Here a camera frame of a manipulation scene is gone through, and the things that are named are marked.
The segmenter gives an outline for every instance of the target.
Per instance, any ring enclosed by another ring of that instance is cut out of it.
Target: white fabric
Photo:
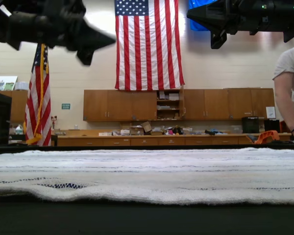
[[[2,154],[0,193],[10,192],[30,192],[53,201],[294,204],[294,150]]]

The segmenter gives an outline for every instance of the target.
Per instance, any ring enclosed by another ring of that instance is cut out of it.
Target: lower cabinet
[[[289,141],[291,136],[280,136]],[[245,136],[218,137],[105,137],[105,138],[59,138],[58,146],[179,146],[179,145],[235,145],[252,144]]]
[[[74,138],[74,139],[61,139],[58,138],[58,146],[103,146],[102,139],[96,138]]]

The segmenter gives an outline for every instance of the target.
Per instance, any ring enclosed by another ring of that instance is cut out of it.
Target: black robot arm
[[[95,50],[115,43],[87,25],[82,0],[0,0],[2,5],[11,15],[0,9],[0,42],[16,50],[21,42],[66,47],[89,66]]]
[[[187,17],[211,31],[212,49],[238,31],[283,32],[284,42],[294,37],[294,0],[217,0],[190,9]]]

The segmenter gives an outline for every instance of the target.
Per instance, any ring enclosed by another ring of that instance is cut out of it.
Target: exit sign
[[[71,104],[62,104],[62,109],[70,110]]]

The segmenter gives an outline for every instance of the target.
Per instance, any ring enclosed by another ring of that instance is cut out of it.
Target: flag on pole
[[[115,0],[117,82],[126,91],[184,85],[178,0]]]
[[[207,5],[210,4],[212,2],[214,2],[216,0],[189,0],[189,8],[193,9],[196,7],[200,7],[203,5]],[[195,21],[191,21],[191,30],[193,31],[208,31],[208,29],[206,29],[204,26],[202,26],[201,24],[196,23]]]
[[[25,109],[26,143],[50,146],[51,123],[48,48],[38,44]]]

